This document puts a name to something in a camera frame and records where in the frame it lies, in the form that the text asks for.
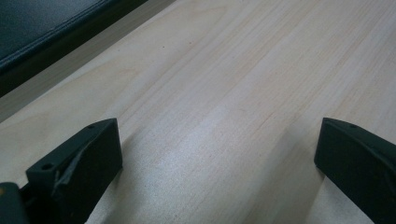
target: black plastic piece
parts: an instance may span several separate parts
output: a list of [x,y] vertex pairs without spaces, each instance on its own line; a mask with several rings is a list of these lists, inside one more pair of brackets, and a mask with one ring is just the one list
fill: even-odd
[[322,122],[315,164],[374,223],[396,223],[396,146],[361,127]]
[[0,97],[148,0],[1,0]]
[[[30,223],[84,223],[121,167],[117,120],[96,122],[30,167],[29,183],[20,196],[15,188],[12,195],[3,194],[0,208],[27,214]],[[4,195],[13,198],[15,206],[1,201]],[[8,217],[0,212],[0,223],[25,223],[6,222]]]

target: wooden table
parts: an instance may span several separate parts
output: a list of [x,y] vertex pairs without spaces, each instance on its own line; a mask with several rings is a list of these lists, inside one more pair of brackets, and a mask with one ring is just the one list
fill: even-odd
[[0,181],[117,118],[124,168],[89,223],[371,223],[313,157],[323,117],[396,142],[396,1],[176,0],[133,18],[0,100]]

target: black object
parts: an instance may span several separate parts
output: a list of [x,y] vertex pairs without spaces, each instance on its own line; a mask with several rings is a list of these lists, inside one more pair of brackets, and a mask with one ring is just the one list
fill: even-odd
[[374,223],[396,223],[396,146],[361,127],[322,122],[315,164]]
[[0,97],[148,0],[1,0]]
[[30,167],[22,189],[0,184],[0,223],[84,223],[121,167],[117,120],[96,122]]

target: light wood surface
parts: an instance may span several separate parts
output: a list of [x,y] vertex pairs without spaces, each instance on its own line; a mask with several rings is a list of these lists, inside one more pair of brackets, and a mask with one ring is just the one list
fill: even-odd
[[396,143],[395,71],[394,0],[176,0],[0,124],[0,181],[115,117],[89,223],[371,223],[313,157],[323,117]]

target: black clamp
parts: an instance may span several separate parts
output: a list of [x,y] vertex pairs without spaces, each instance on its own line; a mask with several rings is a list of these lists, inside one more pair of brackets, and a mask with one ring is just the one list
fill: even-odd
[[31,166],[23,188],[0,184],[0,223],[85,223],[121,167],[117,120],[96,122]]

